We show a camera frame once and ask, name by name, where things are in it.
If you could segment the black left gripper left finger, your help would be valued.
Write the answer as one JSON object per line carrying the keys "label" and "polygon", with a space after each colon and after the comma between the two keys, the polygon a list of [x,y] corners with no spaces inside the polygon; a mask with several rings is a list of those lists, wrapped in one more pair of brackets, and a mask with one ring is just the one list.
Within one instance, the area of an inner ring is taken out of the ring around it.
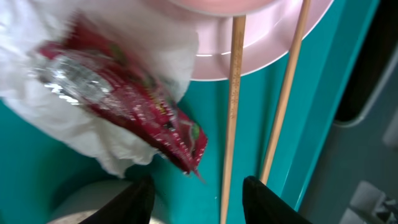
{"label": "black left gripper left finger", "polygon": [[147,176],[79,224],[149,224],[154,202],[154,180]]}

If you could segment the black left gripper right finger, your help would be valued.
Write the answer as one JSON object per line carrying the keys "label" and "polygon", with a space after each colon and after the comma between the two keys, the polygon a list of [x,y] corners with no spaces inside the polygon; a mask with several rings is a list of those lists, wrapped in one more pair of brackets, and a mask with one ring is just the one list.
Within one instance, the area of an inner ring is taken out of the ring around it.
{"label": "black left gripper right finger", "polygon": [[243,180],[246,224],[311,224],[255,176]]}

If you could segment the grey bowl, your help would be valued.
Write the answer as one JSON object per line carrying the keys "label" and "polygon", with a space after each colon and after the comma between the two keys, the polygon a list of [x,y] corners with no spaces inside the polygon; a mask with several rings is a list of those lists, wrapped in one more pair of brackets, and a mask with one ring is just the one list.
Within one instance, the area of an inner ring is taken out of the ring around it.
{"label": "grey bowl", "polygon": [[[71,194],[54,211],[50,223],[80,223],[135,182],[125,180],[105,180],[89,184]],[[156,196],[149,223],[167,223],[167,209]]]}

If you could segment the red snack wrapper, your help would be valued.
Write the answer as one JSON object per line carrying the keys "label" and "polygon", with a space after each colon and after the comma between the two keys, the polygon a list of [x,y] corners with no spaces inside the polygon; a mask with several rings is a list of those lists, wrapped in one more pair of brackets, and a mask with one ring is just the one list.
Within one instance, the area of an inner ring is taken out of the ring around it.
{"label": "red snack wrapper", "polygon": [[202,128],[138,57],[85,16],[75,18],[66,37],[45,41],[36,52],[44,61],[39,80],[52,93],[130,131],[182,171],[198,174],[208,143]]}

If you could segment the white napkin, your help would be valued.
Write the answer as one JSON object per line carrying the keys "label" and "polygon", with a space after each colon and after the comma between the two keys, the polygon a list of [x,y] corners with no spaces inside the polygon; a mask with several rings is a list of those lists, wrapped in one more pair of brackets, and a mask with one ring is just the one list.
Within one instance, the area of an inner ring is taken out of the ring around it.
{"label": "white napkin", "polygon": [[178,102],[198,45],[145,1],[2,1],[1,101],[109,174],[156,154],[194,173],[207,138]]}

